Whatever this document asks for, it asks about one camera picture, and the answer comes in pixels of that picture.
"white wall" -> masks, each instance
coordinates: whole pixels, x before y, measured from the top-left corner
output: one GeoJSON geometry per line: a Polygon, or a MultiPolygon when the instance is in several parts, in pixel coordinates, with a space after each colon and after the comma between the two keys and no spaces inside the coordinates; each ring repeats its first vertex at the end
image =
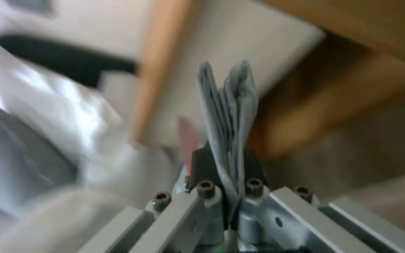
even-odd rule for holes
{"type": "Polygon", "coordinates": [[[0,0],[0,31],[16,30],[140,59],[152,0],[51,0],[43,16],[0,0]]]}

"gray cloth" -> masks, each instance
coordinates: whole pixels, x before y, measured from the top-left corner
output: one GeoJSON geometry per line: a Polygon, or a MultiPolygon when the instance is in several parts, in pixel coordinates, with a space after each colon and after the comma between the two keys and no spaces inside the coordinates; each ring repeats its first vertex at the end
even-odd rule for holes
{"type": "Polygon", "coordinates": [[[48,141],[0,109],[0,209],[19,215],[35,197],[72,184],[76,168],[48,141]]]}
{"type": "Polygon", "coordinates": [[[201,110],[218,175],[228,197],[230,219],[244,192],[243,149],[257,113],[259,98],[249,62],[234,66],[224,87],[217,84],[209,63],[198,73],[201,110]]]}

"folded cloth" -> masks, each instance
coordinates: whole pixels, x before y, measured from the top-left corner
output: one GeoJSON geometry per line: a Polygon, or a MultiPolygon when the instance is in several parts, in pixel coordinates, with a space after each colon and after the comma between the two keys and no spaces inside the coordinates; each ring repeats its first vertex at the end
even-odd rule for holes
{"type": "Polygon", "coordinates": [[[217,84],[209,63],[198,73],[201,110],[218,175],[228,198],[229,219],[244,192],[243,149],[257,113],[259,98],[249,62],[234,66],[224,87],[217,84]]]}

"pink object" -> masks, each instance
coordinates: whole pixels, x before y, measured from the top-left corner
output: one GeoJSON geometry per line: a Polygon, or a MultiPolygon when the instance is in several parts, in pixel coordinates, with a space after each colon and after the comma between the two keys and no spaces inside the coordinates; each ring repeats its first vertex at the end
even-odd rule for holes
{"type": "Polygon", "coordinates": [[[184,155],[184,165],[187,168],[187,175],[192,171],[192,154],[198,147],[199,136],[193,127],[192,122],[186,117],[179,117],[179,142],[184,155]]]}

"screw hole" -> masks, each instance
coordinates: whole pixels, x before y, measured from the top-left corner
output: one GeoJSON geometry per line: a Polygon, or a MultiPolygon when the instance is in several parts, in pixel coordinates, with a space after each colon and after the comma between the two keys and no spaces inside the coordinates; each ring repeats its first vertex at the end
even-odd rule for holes
{"type": "Polygon", "coordinates": [[[201,187],[203,187],[203,188],[209,188],[209,187],[210,187],[210,183],[209,183],[209,182],[202,182],[202,183],[201,183],[201,187]]]}
{"type": "Polygon", "coordinates": [[[282,221],[281,221],[281,219],[279,219],[279,217],[276,217],[276,218],[275,218],[275,221],[276,221],[276,224],[277,224],[279,227],[282,227],[282,221]]]}
{"type": "Polygon", "coordinates": [[[252,184],[253,186],[258,186],[260,184],[259,180],[257,179],[251,179],[249,180],[249,183],[252,184]]]}
{"type": "Polygon", "coordinates": [[[305,187],[298,187],[296,191],[301,194],[309,194],[309,190],[305,187]]]}
{"type": "Polygon", "coordinates": [[[159,193],[159,194],[156,195],[156,199],[157,199],[157,200],[163,200],[163,199],[165,199],[166,197],[167,197],[167,195],[164,194],[164,193],[159,193]]]}

